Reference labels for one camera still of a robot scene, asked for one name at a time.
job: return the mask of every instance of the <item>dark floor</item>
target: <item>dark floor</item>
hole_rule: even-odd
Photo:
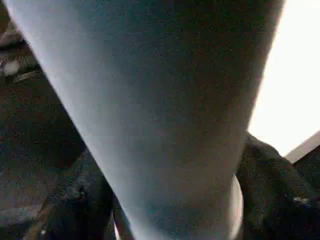
[[[40,204],[84,144],[45,77],[0,89],[0,211]]]

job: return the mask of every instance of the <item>dark fabric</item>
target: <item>dark fabric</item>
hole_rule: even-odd
[[[248,134],[236,175],[244,198],[244,234],[252,235],[243,239],[311,239],[290,226],[308,225],[305,206],[295,199],[315,199],[315,191],[272,146]]]
[[[61,176],[25,239],[101,240],[112,203],[113,192],[86,150]]]

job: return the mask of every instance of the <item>bright light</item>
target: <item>bright light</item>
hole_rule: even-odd
[[[319,24],[320,0],[286,1],[248,128],[283,156],[320,131]]]

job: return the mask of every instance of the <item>floor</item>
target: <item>floor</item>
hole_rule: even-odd
[[[83,147],[45,77],[1,87],[0,211],[40,204]]]

